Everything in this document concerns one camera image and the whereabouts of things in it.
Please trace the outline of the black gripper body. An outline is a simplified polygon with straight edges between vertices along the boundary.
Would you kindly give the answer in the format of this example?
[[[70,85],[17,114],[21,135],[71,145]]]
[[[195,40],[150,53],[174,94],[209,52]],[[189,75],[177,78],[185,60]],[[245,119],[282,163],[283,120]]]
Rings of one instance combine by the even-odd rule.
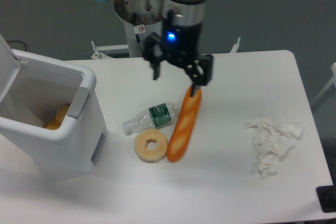
[[[184,69],[192,83],[206,86],[212,79],[213,56],[200,55],[197,45],[201,33],[201,24],[181,26],[164,19],[162,33],[151,33],[144,42],[143,58],[154,63],[166,60],[168,63]]]

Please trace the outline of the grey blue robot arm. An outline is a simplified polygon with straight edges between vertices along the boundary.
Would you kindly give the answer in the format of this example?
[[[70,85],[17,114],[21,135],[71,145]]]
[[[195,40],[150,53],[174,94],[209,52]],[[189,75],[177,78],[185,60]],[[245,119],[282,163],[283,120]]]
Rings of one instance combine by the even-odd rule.
[[[129,55],[148,61],[154,79],[160,75],[161,62],[167,61],[190,77],[191,95],[211,81],[213,56],[198,52],[206,0],[113,1],[124,23]]]

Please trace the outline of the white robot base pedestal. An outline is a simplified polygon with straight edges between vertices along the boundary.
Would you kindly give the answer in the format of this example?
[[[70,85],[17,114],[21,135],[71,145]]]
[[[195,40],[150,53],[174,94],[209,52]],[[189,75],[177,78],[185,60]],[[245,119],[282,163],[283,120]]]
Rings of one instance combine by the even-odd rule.
[[[161,9],[162,0],[114,0],[115,13],[124,24],[130,57],[141,57],[147,36],[161,32]]]

